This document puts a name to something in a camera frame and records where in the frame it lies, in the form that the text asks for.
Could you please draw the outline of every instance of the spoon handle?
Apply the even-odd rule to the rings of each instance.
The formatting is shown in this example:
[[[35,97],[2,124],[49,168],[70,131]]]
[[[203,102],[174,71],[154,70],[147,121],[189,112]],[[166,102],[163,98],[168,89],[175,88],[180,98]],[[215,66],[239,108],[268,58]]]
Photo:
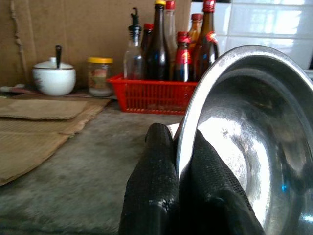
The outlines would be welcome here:
[[[60,62],[61,62],[62,46],[56,45],[55,46],[55,52],[56,52],[56,57],[57,57],[57,69],[59,69],[60,68]]]

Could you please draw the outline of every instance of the plastic basket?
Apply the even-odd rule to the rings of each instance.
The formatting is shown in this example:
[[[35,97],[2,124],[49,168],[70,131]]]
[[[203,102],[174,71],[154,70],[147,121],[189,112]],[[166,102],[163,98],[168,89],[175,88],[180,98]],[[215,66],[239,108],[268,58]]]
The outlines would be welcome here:
[[[113,85],[123,112],[183,115],[196,82],[127,80],[123,75],[107,80]]]

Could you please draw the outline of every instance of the gray countertop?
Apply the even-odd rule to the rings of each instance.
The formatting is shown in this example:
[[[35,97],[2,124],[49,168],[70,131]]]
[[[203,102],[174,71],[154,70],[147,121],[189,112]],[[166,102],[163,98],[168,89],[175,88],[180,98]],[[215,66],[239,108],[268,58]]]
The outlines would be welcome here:
[[[41,166],[0,187],[0,235],[117,234],[125,186],[154,122],[112,102]]]

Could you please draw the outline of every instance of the white tile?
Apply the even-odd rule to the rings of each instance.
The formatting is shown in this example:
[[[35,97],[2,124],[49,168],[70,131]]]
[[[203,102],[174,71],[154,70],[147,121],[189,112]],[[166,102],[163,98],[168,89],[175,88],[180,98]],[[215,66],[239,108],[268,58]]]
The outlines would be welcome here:
[[[217,35],[216,39],[217,39],[218,45],[219,45],[219,53],[220,53],[220,55],[222,55],[222,54],[224,54],[227,51],[226,50],[227,37],[226,36]]]
[[[233,3],[313,5],[313,0],[232,0]]]
[[[203,3],[202,2],[192,2],[190,8],[190,17],[194,13],[203,13]],[[229,18],[230,18],[231,4],[229,3],[217,3],[214,13],[214,27],[215,31],[219,35],[227,35]]]
[[[234,4],[229,35],[313,38],[313,6]]]
[[[281,39],[228,36],[226,50],[242,45],[263,45],[272,47],[289,56],[303,69],[308,69],[313,55],[312,39]]]

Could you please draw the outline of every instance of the bottle label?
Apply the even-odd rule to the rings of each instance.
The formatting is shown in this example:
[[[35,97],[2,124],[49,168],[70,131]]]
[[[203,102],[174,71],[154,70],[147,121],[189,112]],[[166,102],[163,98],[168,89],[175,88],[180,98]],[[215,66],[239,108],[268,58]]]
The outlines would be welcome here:
[[[190,52],[187,49],[178,50],[176,54],[177,64],[191,64]]]
[[[95,69],[89,72],[89,88],[105,90],[108,88],[106,83],[107,70]]]
[[[216,34],[214,31],[209,32],[205,38],[207,39],[208,42],[212,42],[212,43],[217,43],[216,40]]]

